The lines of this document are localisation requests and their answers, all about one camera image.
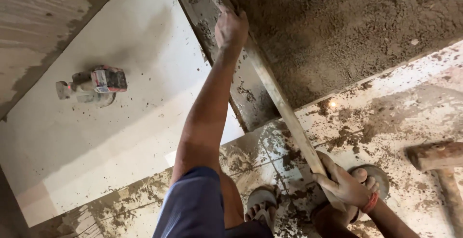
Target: flip-flop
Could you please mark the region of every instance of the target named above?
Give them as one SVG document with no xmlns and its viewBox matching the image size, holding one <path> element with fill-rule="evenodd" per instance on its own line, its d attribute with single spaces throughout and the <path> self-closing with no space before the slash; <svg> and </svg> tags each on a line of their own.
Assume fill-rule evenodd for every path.
<svg viewBox="0 0 463 238">
<path fill-rule="evenodd" d="M 270 219 L 270 213 L 267 211 L 272 206 L 275 207 L 275 209 L 278 209 L 275 192 L 270 191 L 269 188 L 265 186 L 254 189 L 248 198 L 247 211 L 256 204 L 260 205 L 260 207 L 264 208 L 264 210 L 259 210 L 252 220 L 258 220 L 261 216 L 264 216 L 267 226 L 270 228 L 272 233 L 275 233 L 275 221 Z"/>
<path fill-rule="evenodd" d="M 376 182 L 379 183 L 379 190 L 380 190 L 379 198 L 381 198 L 381 200 L 384 200 L 388 196 L 389 188 L 390 188 L 389 177 L 384 172 L 384 170 L 382 170 L 379 167 L 374 166 L 374 165 L 365 164 L 365 165 L 358 166 L 356 168 L 353 168 L 353 169 L 349 170 L 348 171 L 349 174 L 352 174 L 352 172 L 354 172 L 354 170 L 356 170 L 356 169 L 364 169 L 364 170 L 366 170 L 367 171 L 367 177 L 368 176 L 373 176 L 374 179 L 376 180 Z M 363 216 L 363 213 L 360 211 L 360 209 L 358 209 L 357 214 L 350 221 L 350 223 L 351 224 L 355 223 L 362 216 Z"/>
</svg>

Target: foot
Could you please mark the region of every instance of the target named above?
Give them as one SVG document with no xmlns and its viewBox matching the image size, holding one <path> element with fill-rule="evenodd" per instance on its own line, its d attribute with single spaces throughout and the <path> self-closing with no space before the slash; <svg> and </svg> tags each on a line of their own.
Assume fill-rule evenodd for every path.
<svg viewBox="0 0 463 238">
<path fill-rule="evenodd" d="M 378 192 L 379 183 L 373 176 L 368 176 L 365 169 L 359 168 L 354 170 L 351 175 L 359 182 L 370 189 L 372 192 Z M 324 226 L 325 223 L 341 223 L 344 226 L 354 223 L 357 219 L 362 217 L 363 213 L 353 205 L 346 205 L 346 212 L 341 212 L 334 209 L 330 204 L 321 205 L 317 207 L 310 216 L 316 228 Z"/>
<path fill-rule="evenodd" d="M 259 198 L 264 199 L 266 195 L 262 193 L 262 190 L 265 190 L 264 192 L 266 191 L 270 192 L 271 195 L 275 197 L 275 199 L 273 199 L 272 197 L 271 200 L 273 201 L 263 200 L 262 202 L 256 203 L 253 206 L 248 205 L 248 207 L 250 208 L 245 214 L 245 222 L 259 221 L 261 224 L 268 226 L 272 230 L 272 233 L 273 233 L 274 227 L 275 227 L 275 219 L 276 219 L 276 203 L 275 202 L 276 202 L 276 197 L 277 197 L 277 194 L 279 193 L 279 190 L 269 190 L 267 187 L 258 188 L 251 193 L 250 199 L 248 200 L 248 202 L 250 200 L 253 200 L 253 201 L 256 201 L 256 199 L 259 200 Z"/>
</svg>

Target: man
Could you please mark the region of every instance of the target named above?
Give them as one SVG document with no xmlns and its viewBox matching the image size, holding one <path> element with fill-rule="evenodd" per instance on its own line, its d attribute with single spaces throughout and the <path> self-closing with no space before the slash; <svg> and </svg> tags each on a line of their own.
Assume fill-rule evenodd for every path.
<svg viewBox="0 0 463 238">
<path fill-rule="evenodd" d="M 235 65 L 248 38 L 246 13 L 237 16 L 219 5 L 215 26 L 219 46 L 217 61 L 188 114 L 172 174 L 153 238 L 273 237 L 276 199 L 271 190 L 258 188 L 250 195 L 244 215 L 238 189 L 218 161 Z M 348 174 L 327 155 L 319 153 L 333 180 L 313 174 L 313 179 L 347 205 L 341 212 L 320 205 L 311 214 L 317 232 L 327 237 L 356 237 L 346 226 L 367 213 L 386 238 L 417 238 L 378 198 L 378 184 L 364 169 Z"/>
</svg>

